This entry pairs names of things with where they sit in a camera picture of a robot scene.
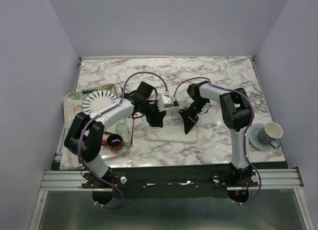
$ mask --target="metal rail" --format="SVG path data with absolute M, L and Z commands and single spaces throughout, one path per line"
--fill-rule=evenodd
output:
M 262 178 L 262 189 L 298 189 L 303 186 L 297 169 L 261 169 L 259 173 Z M 81 180 L 80 171 L 45 171 L 40 191 L 92 191 L 92 189 L 82 189 Z M 228 190 L 239 189 L 241 187 L 228 188 Z M 94 191 L 111 191 L 111 188 L 94 189 Z

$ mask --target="teacup handle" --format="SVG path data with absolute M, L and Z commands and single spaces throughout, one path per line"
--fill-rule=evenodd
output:
M 278 139 L 272 141 L 269 143 L 273 148 L 280 148 L 281 147 L 281 144 L 280 144 L 280 141 Z

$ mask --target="cup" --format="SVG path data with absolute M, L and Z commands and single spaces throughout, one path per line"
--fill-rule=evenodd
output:
M 279 148 L 279 138 L 283 135 L 282 127 L 276 122 L 269 122 L 257 133 L 257 140 L 263 145 L 271 145 L 273 148 Z

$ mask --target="plate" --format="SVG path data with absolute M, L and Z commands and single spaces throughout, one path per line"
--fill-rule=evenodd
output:
M 84 99 L 81 107 L 83 113 L 90 114 L 93 112 L 98 112 L 118 100 L 117 95 L 107 89 L 98 89 L 89 93 Z

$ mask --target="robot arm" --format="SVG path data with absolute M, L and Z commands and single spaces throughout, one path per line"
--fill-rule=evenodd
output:
M 236 90 L 246 95 L 243 88 Z M 187 134 L 198 122 L 198 114 L 210 100 L 217 102 L 221 105 L 223 121 L 230 129 L 232 141 L 231 164 L 235 169 L 247 168 L 249 164 L 244 157 L 243 132 L 251 119 L 248 102 L 237 93 L 210 86 L 208 81 L 191 84 L 187 93 L 193 99 L 193 103 L 179 112 L 183 119 L 185 133 Z
M 166 111 L 160 111 L 157 101 L 152 103 L 148 101 L 153 90 L 154 87 L 145 82 L 141 82 L 137 90 L 125 94 L 123 101 L 118 107 L 98 117 L 88 127 L 89 133 L 84 136 L 82 142 L 81 157 L 86 165 L 99 177 L 105 177 L 106 173 L 110 171 L 109 166 L 102 160 L 99 154 L 105 130 L 136 112 L 145 115 L 150 126 L 163 127 L 163 118 L 166 115 Z M 80 135 L 86 123 L 91 117 L 98 115 L 104 110 L 98 113 L 91 113 L 90 115 L 80 112 L 75 116 L 64 141 L 64 146 L 73 154 L 78 154 Z

